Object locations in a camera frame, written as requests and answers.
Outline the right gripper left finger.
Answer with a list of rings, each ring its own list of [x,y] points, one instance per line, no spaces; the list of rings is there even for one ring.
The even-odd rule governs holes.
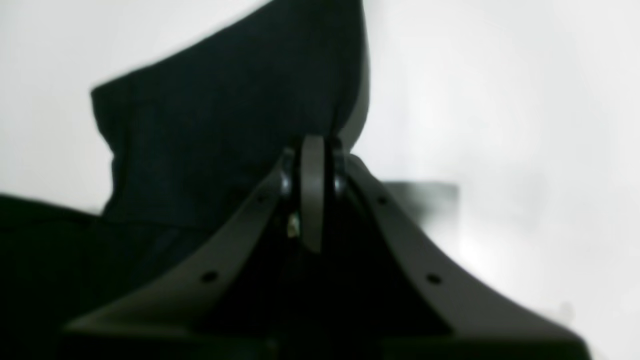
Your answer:
[[[215,336],[201,329],[269,228],[285,215],[302,248],[322,252],[326,141],[306,136],[286,148],[240,209],[201,248],[131,294],[71,321],[67,360],[272,360],[268,339]]]

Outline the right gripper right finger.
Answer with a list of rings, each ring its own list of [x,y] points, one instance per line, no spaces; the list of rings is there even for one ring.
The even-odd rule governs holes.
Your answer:
[[[337,194],[353,191],[365,215],[443,335],[386,336],[384,360],[589,360],[576,333],[491,289],[448,257],[339,140],[330,141]]]

